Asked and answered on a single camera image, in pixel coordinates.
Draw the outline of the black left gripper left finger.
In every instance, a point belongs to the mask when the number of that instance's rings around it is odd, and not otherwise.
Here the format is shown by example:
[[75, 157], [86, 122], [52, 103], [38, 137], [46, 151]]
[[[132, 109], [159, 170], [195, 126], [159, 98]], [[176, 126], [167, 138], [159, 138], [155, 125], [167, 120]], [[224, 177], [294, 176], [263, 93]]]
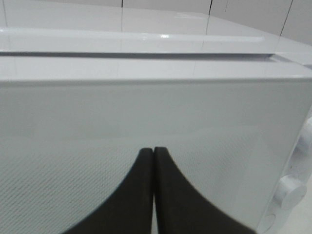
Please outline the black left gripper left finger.
[[66, 234], [149, 234], [153, 215], [154, 155], [143, 148], [117, 189]]

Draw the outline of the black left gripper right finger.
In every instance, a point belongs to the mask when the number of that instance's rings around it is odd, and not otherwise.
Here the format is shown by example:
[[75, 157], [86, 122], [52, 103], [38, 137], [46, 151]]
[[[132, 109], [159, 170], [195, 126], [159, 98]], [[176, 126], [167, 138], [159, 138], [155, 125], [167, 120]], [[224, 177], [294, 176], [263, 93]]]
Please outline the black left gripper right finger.
[[186, 179], [165, 147], [154, 149], [155, 203], [160, 234], [252, 234]]

